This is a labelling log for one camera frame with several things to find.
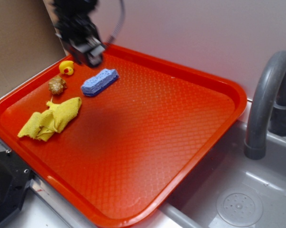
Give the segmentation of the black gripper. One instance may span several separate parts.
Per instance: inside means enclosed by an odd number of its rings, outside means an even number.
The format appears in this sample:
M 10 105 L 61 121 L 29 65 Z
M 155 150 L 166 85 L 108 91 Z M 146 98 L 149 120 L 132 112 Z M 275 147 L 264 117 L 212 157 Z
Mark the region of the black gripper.
M 97 0 L 54 0 L 58 18 L 55 28 L 63 45 L 101 44 L 96 26 L 89 13 L 96 9 Z

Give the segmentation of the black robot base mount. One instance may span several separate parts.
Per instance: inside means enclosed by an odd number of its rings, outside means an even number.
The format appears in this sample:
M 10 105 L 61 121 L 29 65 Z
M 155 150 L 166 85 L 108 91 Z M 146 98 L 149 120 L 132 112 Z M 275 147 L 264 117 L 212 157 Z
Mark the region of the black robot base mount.
M 0 228 L 21 212 L 32 176 L 14 151 L 0 152 Z

